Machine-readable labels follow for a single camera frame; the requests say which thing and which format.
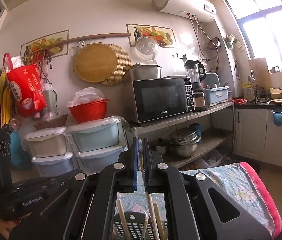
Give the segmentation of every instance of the metal shelf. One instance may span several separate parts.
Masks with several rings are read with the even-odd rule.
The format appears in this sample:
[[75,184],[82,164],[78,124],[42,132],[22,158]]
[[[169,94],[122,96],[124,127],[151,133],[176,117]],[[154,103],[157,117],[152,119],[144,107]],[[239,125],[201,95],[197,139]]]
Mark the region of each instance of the metal shelf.
[[163,156],[163,161],[176,168],[180,168],[218,147],[231,136],[233,136],[233,132],[212,128],[201,134],[201,143],[198,144],[198,147],[193,156],[182,159],[172,153],[169,153],[167,156]]
[[233,102],[225,102],[225,103],[218,104],[216,106],[211,106],[206,111],[203,111],[203,112],[198,112],[198,113],[193,113],[193,114],[183,114],[183,115],[178,115],[174,117],[167,117],[162,122],[150,124],[144,127],[141,127],[135,123],[130,123],[130,132],[135,137],[137,137],[139,134],[152,132],[158,129],[169,127],[171,125],[186,122],[186,121],[189,121],[189,120],[192,120],[192,119],[195,119],[195,118],[207,115],[207,114],[211,114],[213,112],[219,111],[221,109],[224,109],[232,105],[233,105]]

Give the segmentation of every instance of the cabinet door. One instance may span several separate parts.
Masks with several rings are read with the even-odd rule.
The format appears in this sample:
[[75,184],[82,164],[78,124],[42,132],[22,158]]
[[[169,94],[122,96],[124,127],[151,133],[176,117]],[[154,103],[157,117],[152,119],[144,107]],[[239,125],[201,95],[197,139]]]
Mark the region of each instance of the cabinet door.
[[235,154],[261,160],[266,133],[265,109],[236,109]]
[[268,110],[267,113],[265,147],[262,161],[282,166],[282,125],[276,126],[273,123],[271,110]]

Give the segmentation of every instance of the red shopping bag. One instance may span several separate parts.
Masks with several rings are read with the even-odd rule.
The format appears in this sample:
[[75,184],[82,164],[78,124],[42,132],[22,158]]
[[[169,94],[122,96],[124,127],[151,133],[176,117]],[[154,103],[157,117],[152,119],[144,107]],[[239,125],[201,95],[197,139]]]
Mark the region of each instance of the red shopping bag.
[[14,69],[8,53],[3,56],[3,66],[10,70],[7,72],[7,77],[11,92],[18,104],[19,114],[22,117],[29,117],[45,108],[37,66],[28,65]]

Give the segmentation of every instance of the cutting board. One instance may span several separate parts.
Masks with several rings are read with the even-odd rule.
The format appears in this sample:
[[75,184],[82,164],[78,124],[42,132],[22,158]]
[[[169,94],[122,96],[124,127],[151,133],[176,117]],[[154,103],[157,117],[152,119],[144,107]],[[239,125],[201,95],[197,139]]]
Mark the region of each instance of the cutting board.
[[270,93],[269,87],[272,87],[268,64],[264,57],[249,59],[250,69],[256,74],[256,82],[253,85],[263,87],[266,93]]
[[81,49],[74,59],[74,71],[86,82],[102,82],[113,74],[118,65],[115,52],[107,45],[92,44]]
[[124,75],[123,68],[125,66],[131,66],[131,60],[129,57],[129,54],[122,49],[121,47],[115,45],[115,44],[107,44],[117,55],[118,59],[118,65],[111,77],[101,82],[101,84],[106,86],[113,86],[117,85],[121,82],[122,77]]

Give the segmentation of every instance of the silver screw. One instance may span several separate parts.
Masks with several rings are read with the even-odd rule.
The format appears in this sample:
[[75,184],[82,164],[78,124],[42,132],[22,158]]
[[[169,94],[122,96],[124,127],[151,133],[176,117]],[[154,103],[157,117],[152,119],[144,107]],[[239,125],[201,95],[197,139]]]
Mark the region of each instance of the silver screw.
[[203,173],[197,173],[197,174],[195,175],[195,178],[196,178],[197,180],[205,180],[205,179],[206,179],[206,176],[205,176]]
[[158,168],[159,168],[160,170],[165,170],[165,169],[168,168],[168,165],[167,165],[166,163],[159,163],[159,164],[158,164]]
[[113,165],[113,167],[114,167],[115,169],[117,169],[117,170],[121,170],[121,169],[124,168],[124,164],[123,164],[123,163],[115,163],[115,164]]
[[76,179],[76,180],[83,180],[83,179],[85,179],[85,174],[84,174],[84,173],[78,173],[78,174],[75,176],[75,179]]

